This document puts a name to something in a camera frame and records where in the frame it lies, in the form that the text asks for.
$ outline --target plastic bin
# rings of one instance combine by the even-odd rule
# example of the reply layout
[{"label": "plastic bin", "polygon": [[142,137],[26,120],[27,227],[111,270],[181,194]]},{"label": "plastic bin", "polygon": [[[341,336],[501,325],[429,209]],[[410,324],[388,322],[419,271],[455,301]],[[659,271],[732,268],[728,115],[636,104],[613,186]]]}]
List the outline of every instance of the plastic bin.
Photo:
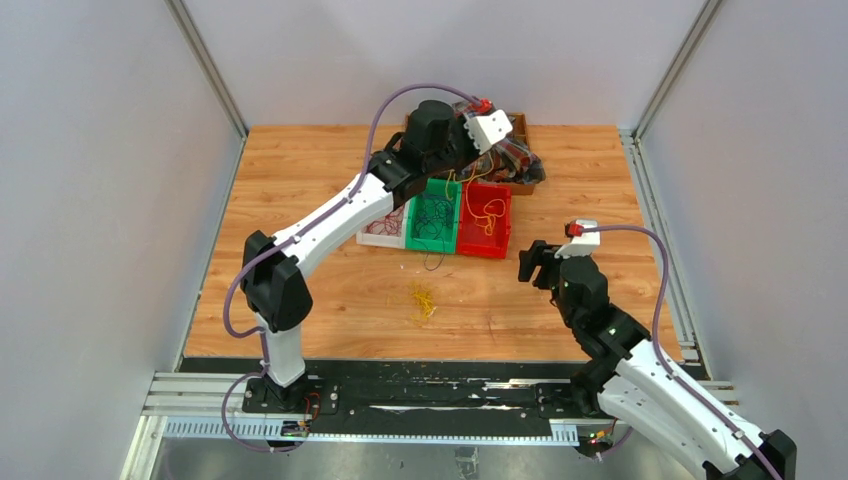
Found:
[{"label": "plastic bin", "polygon": [[406,205],[356,232],[356,243],[374,247],[406,247]]},{"label": "plastic bin", "polygon": [[[506,258],[509,235],[512,232],[509,221],[512,192],[509,187],[472,182],[465,185],[463,196],[456,253],[475,257]],[[491,217],[491,235],[487,235],[488,218],[477,218],[472,212],[477,217],[485,217],[486,213],[503,213],[503,216]]]},{"label": "plastic bin", "polygon": [[407,249],[456,253],[462,187],[451,182],[448,185],[448,198],[445,196],[446,183],[445,180],[431,178],[424,192],[409,201]]}]

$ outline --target gray wall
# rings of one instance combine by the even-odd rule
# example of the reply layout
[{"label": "gray wall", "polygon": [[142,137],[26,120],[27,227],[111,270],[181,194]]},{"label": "gray wall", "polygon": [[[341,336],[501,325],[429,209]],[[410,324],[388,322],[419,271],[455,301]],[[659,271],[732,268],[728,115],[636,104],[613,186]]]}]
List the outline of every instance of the gray wall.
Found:
[{"label": "gray wall", "polygon": [[251,124],[370,123],[389,92],[437,81],[533,123],[633,126],[703,0],[186,3]]},{"label": "gray wall", "polygon": [[848,4],[725,2],[644,142],[720,378],[844,478]]},{"label": "gray wall", "polygon": [[240,141],[162,1],[0,2],[0,476],[116,478]]}]

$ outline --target wood surface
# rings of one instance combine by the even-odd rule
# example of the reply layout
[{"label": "wood surface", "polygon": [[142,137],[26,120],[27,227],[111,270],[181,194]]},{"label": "wood surface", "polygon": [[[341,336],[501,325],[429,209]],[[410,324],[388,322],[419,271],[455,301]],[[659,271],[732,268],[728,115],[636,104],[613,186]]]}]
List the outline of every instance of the wood surface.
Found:
[{"label": "wood surface", "polygon": [[[381,127],[375,146],[399,127]],[[300,220],[359,170],[364,126],[254,127],[239,166],[185,354],[259,356],[257,338],[236,340],[222,327],[227,287],[241,268],[245,238]],[[514,196],[506,260],[448,255],[433,272],[424,254],[357,245],[332,253],[308,280],[315,306],[303,327],[303,353],[318,358],[577,361],[580,351],[550,294],[517,281],[518,251],[536,239],[563,240],[563,223],[584,217],[602,225],[642,224],[627,161],[614,127],[530,126],[548,179],[531,196]],[[594,255],[612,301],[649,326],[659,278],[647,237],[604,233]],[[438,256],[431,256],[434,265]],[[409,295],[432,289],[435,314],[425,324]],[[664,308],[660,338],[680,348]],[[239,290],[231,311],[237,330],[255,326]]]}]

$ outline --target purple hose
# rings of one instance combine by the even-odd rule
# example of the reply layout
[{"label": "purple hose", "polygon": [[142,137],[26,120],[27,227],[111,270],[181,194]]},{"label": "purple hose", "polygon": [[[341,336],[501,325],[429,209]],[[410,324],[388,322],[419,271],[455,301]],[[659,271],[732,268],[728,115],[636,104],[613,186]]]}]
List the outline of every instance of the purple hose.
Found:
[{"label": "purple hose", "polygon": [[449,87],[447,85],[441,85],[441,84],[438,84],[438,83],[416,83],[416,84],[413,84],[413,85],[408,85],[406,87],[403,87],[400,90],[397,90],[394,93],[392,93],[383,102],[383,104],[380,105],[380,108],[377,109],[377,113],[374,115],[374,120],[371,121],[371,128],[368,131],[368,140],[365,142],[365,156],[363,157],[363,161],[362,161],[362,169],[359,171],[359,177],[356,179],[356,183],[354,183],[353,188],[350,191],[350,195],[346,198],[343,197],[342,199],[340,199],[338,203],[331,206],[329,209],[327,209],[326,212],[322,213],[321,215],[318,215],[314,220],[312,220],[311,222],[304,225],[303,228],[301,228],[293,236],[283,240],[279,245],[276,245],[276,246],[268,249],[267,251],[262,252],[261,254],[257,255],[256,258],[247,262],[244,265],[244,267],[242,267],[242,269],[238,273],[238,275],[236,275],[236,278],[233,279],[233,283],[230,284],[230,288],[227,289],[227,295],[224,297],[224,313],[222,315],[223,321],[224,321],[224,329],[227,330],[227,333],[229,333],[230,336],[235,337],[235,338],[246,338],[246,337],[253,335],[254,333],[258,333],[259,334],[259,343],[262,345],[262,371],[261,372],[247,373],[247,374],[243,375],[241,378],[239,378],[238,380],[236,380],[235,383],[233,383],[230,386],[229,390],[227,390],[227,393],[224,395],[224,402],[221,404],[221,420],[224,422],[224,430],[226,430],[227,435],[229,435],[229,437],[234,442],[238,443],[239,445],[241,445],[242,447],[244,447],[248,450],[251,450],[251,451],[254,451],[254,452],[261,452],[261,453],[282,453],[282,452],[290,452],[290,451],[294,450],[295,448],[297,448],[298,446],[300,446],[300,444],[292,446],[292,447],[283,447],[283,448],[261,448],[261,447],[257,447],[257,446],[251,445],[251,444],[241,440],[240,438],[238,438],[236,436],[235,432],[233,432],[233,429],[230,427],[230,424],[227,422],[227,401],[229,401],[230,396],[232,396],[233,391],[235,390],[236,386],[239,383],[247,380],[248,378],[264,377],[265,374],[268,373],[268,367],[270,365],[270,360],[268,358],[268,340],[265,338],[265,329],[261,326],[256,326],[256,327],[253,327],[253,328],[251,328],[247,331],[244,331],[244,332],[237,332],[233,328],[232,323],[230,322],[230,307],[233,303],[233,296],[236,293],[236,289],[241,284],[241,281],[244,279],[244,277],[246,277],[247,274],[250,273],[250,271],[253,270],[257,265],[262,263],[263,260],[270,257],[271,255],[274,255],[277,252],[284,250],[286,247],[288,247],[289,245],[294,243],[294,237],[295,236],[303,237],[304,235],[306,235],[306,233],[308,233],[310,230],[315,228],[315,226],[317,226],[318,224],[320,224],[321,222],[323,222],[324,220],[326,220],[327,218],[332,216],[335,212],[337,212],[340,208],[342,208],[342,206],[344,206],[346,203],[349,203],[351,201],[351,198],[353,198],[353,196],[356,195],[357,192],[359,192],[359,188],[362,187],[362,184],[365,182],[365,176],[368,173],[368,161],[371,158],[371,148],[374,145],[374,135],[377,133],[377,125],[380,123],[380,117],[383,115],[383,112],[386,110],[386,107],[388,107],[389,104],[392,103],[392,101],[394,99],[403,95],[404,93],[412,91],[412,90],[423,89],[423,88],[432,88],[432,89],[436,89],[436,90],[444,90],[446,92],[453,93],[454,95],[462,97],[464,100],[466,100],[466,101],[468,101],[472,104],[479,104],[480,103],[480,100],[477,99],[476,97],[472,97],[471,95],[468,95],[467,93],[464,93],[464,92],[457,90],[453,87]]},{"label": "purple hose", "polygon": [[[660,256],[662,257],[663,273],[662,280],[660,281],[660,291],[657,294],[657,304],[654,307],[654,317],[651,320],[651,345],[653,345],[654,347],[654,353],[657,356],[657,361],[660,363],[660,365],[662,365],[663,369],[666,371],[666,373],[669,374],[669,376],[671,376],[671,378],[673,378],[678,384],[680,384],[680,386],[683,387],[683,389],[686,390],[689,394],[695,397],[696,400],[701,402],[707,408],[707,410],[709,410],[713,415],[715,415],[719,420],[721,420],[721,422],[724,423],[727,428],[733,431],[734,435],[742,435],[742,443],[744,443],[746,447],[750,448],[751,451],[754,452],[754,455],[757,457],[760,463],[762,463],[763,466],[766,467],[766,470],[768,470],[769,475],[771,475],[774,480],[783,480],[780,478],[780,474],[777,472],[777,469],[774,468],[774,465],[772,465],[771,462],[768,461],[763,452],[761,452],[760,449],[757,448],[754,442],[751,441],[751,439],[745,435],[745,433],[733,422],[733,420],[730,419],[730,417],[725,415],[724,412],[722,412],[715,405],[710,403],[710,401],[708,401],[697,390],[692,388],[682,378],[678,377],[677,375],[674,375],[674,370],[671,368],[671,365],[669,365],[669,363],[666,361],[665,355],[662,354],[662,347],[660,346],[659,336],[660,311],[662,310],[663,298],[665,298],[665,290],[668,287],[668,250],[666,250],[665,244],[660,239],[660,237],[658,237],[656,233],[648,230],[647,228],[639,227],[636,225],[605,225],[601,227],[587,228],[584,229],[583,232],[610,232],[616,230],[626,230],[630,232],[644,233],[645,235],[651,237],[654,243],[656,243],[657,248],[659,248],[660,250]],[[629,435],[625,434],[624,438],[622,438],[616,445],[620,445],[628,437]],[[612,450],[613,449],[608,450],[607,454],[612,453]]]}]

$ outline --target purple cable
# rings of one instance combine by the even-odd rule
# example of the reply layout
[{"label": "purple cable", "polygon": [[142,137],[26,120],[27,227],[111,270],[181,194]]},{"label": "purple cable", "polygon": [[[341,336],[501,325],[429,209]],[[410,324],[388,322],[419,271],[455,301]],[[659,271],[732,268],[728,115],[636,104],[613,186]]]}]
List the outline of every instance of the purple cable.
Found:
[{"label": "purple cable", "polygon": [[[657,294],[657,304],[654,307],[654,317],[651,321],[651,345],[653,345],[653,347],[654,347],[654,353],[657,356],[657,361],[660,363],[660,365],[662,365],[663,369],[666,371],[666,373],[669,374],[669,376],[671,378],[673,378],[678,384],[680,384],[680,386],[683,387],[683,389],[686,390],[689,394],[691,394],[693,397],[695,397],[696,400],[701,402],[707,408],[707,410],[709,410],[713,415],[715,415],[719,420],[721,420],[721,422],[724,423],[724,425],[727,428],[729,428],[731,431],[733,431],[734,435],[737,435],[737,434],[742,435],[742,437],[741,437],[742,443],[744,443],[746,447],[748,447],[749,449],[751,449],[752,452],[754,452],[754,455],[757,457],[757,459],[760,461],[760,463],[763,464],[763,466],[766,468],[766,470],[768,470],[769,475],[771,475],[771,477],[774,480],[783,480],[782,478],[780,478],[780,474],[777,472],[777,469],[774,468],[774,465],[772,465],[771,462],[769,462],[769,460],[766,458],[766,456],[763,454],[763,452],[761,452],[760,449],[757,448],[757,446],[754,444],[754,442],[751,441],[751,439],[748,438],[747,435],[745,435],[745,432],[743,432],[733,422],[733,420],[730,419],[730,417],[725,415],[724,412],[722,412],[715,405],[710,403],[709,400],[707,400],[697,390],[692,388],[682,378],[678,377],[677,375],[674,375],[674,370],[671,368],[671,365],[669,365],[669,363],[666,361],[665,355],[662,354],[662,346],[660,346],[660,336],[659,336],[660,311],[662,310],[662,302],[663,302],[663,298],[665,297],[665,290],[668,287],[668,250],[666,250],[665,244],[660,239],[660,237],[658,237],[656,233],[648,230],[647,228],[639,227],[639,226],[636,226],[636,225],[605,225],[605,226],[600,226],[600,227],[586,228],[586,229],[583,230],[583,232],[584,233],[610,232],[610,231],[616,231],[616,230],[619,230],[619,231],[625,230],[625,231],[630,231],[630,232],[644,233],[645,235],[651,237],[651,239],[654,241],[654,243],[656,243],[657,248],[660,250],[660,256],[662,257],[662,262],[663,262],[663,265],[662,265],[662,272],[663,273],[662,273],[662,280],[660,281],[660,291]],[[627,437],[629,437],[629,435],[625,435],[625,437],[622,438],[616,445],[620,445],[621,443],[623,443],[624,440]]]},{"label": "purple cable", "polygon": [[222,318],[223,318],[223,321],[224,321],[224,329],[227,330],[227,333],[229,333],[230,336],[235,337],[235,338],[246,338],[246,337],[253,335],[254,333],[258,333],[259,334],[259,343],[262,345],[262,371],[261,372],[247,373],[247,374],[243,375],[242,377],[240,377],[238,380],[236,380],[235,383],[233,383],[230,386],[230,388],[227,390],[227,393],[224,395],[224,401],[221,404],[221,420],[224,422],[224,430],[227,432],[227,435],[233,441],[235,441],[236,443],[238,443],[239,445],[241,445],[242,447],[244,447],[248,450],[251,450],[251,451],[254,451],[254,452],[261,452],[261,453],[290,452],[290,451],[294,450],[295,448],[297,448],[298,446],[302,445],[302,442],[300,444],[292,446],[292,447],[282,447],[282,448],[261,448],[261,447],[257,447],[257,446],[251,445],[251,444],[241,440],[240,438],[238,438],[236,436],[235,432],[233,432],[233,429],[230,427],[230,424],[227,422],[227,402],[229,401],[230,396],[232,396],[233,391],[236,389],[236,386],[238,386],[238,384],[247,380],[248,378],[264,377],[265,374],[268,373],[268,367],[270,365],[270,359],[268,358],[268,340],[265,338],[265,329],[261,326],[256,326],[256,327],[253,327],[253,328],[251,328],[247,331],[244,331],[244,332],[237,332],[233,328],[232,323],[230,322],[230,306],[233,303],[233,296],[236,293],[236,289],[241,284],[241,281],[244,280],[244,277],[246,277],[247,274],[250,273],[250,271],[253,270],[257,265],[262,263],[262,261],[264,261],[266,258],[270,257],[271,255],[274,255],[275,253],[284,250],[286,247],[288,247],[289,245],[294,243],[294,237],[295,236],[302,237],[302,236],[306,235],[306,233],[308,233],[310,230],[315,228],[321,222],[323,222],[324,220],[326,220],[327,218],[332,216],[335,212],[337,212],[340,208],[342,208],[342,206],[344,206],[346,203],[350,203],[352,201],[351,199],[353,198],[354,195],[357,194],[357,192],[359,192],[360,187],[362,187],[362,184],[365,182],[365,176],[368,174],[368,161],[371,158],[371,148],[374,145],[374,135],[377,133],[377,125],[380,123],[380,117],[383,115],[383,112],[386,110],[386,108],[389,106],[389,104],[392,103],[392,101],[394,101],[394,99],[396,99],[397,97],[403,95],[406,92],[409,92],[409,91],[412,91],[412,90],[419,90],[419,89],[423,89],[423,88],[432,88],[432,89],[436,89],[436,90],[444,90],[446,92],[453,93],[454,95],[462,97],[464,100],[466,100],[466,101],[468,101],[472,104],[479,104],[480,103],[480,100],[477,97],[472,97],[471,95],[468,95],[467,93],[464,93],[464,92],[457,90],[453,87],[449,87],[447,85],[441,85],[441,84],[438,84],[438,83],[415,83],[415,84],[412,84],[412,85],[407,85],[406,87],[403,87],[399,90],[396,90],[388,98],[386,98],[386,100],[383,102],[382,105],[380,105],[380,108],[377,109],[377,113],[374,115],[374,120],[371,121],[371,128],[368,131],[368,140],[365,143],[365,156],[363,157],[363,161],[362,161],[362,169],[359,171],[359,177],[356,179],[356,183],[353,184],[353,188],[350,191],[350,195],[348,197],[343,197],[342,199],[340,199],[338,203],[331,206],[329,209],[327,209],[326,212],[315,217],[314,220],[312,220],[311,222],[304,225],[303,228],[301,228],[297,233],[295,233],[291,237],[280,242],[279,245],[275,245],[274,247],[271,247],[267,251],[262,252],[261,254],[257,255],[256,258],[254,258],[253,260],[247,262],[244,265],[244,267],[242,267],[241,271],[239,271],[238,275],[236,275],[236,277],[233,279],[233,283],[230,284],[230,288],[227,289],[227,295],[224,297],[224,313],[222,315]]}]

